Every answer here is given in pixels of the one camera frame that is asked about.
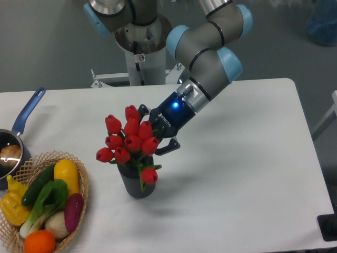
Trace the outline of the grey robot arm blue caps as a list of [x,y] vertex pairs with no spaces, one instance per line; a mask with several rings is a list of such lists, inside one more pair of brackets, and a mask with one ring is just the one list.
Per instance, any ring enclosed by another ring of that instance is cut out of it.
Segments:
[[157,138],[170,140],[157,155],[178,149],[179,129],[242,73],[240,60],[226,46],[251,30],[251,12],[232,1],[200,1],[200,6],[206,23],[190,29],[172,27],[158,13],[156,1],[87,1],[84,5],[95,29],[114,34],[124,51],[130,85],[163,84],[166,53],[189,74],[158,107],[140,106],[141,115],[149,115],[158,131]]

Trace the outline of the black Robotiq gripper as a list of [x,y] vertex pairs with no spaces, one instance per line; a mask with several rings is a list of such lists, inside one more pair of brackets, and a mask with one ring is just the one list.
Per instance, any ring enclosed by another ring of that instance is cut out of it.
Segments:
[[137,109],[140,121],[150,121],[153,130],[158,130],[157,138],[170,138],[168,145],[158,148],[156,155],[165,155],[181,147],[176,134],[190,119],[195,112],[182,100],[177,92],[173,92],[158,107],[151,109],[141,104]]

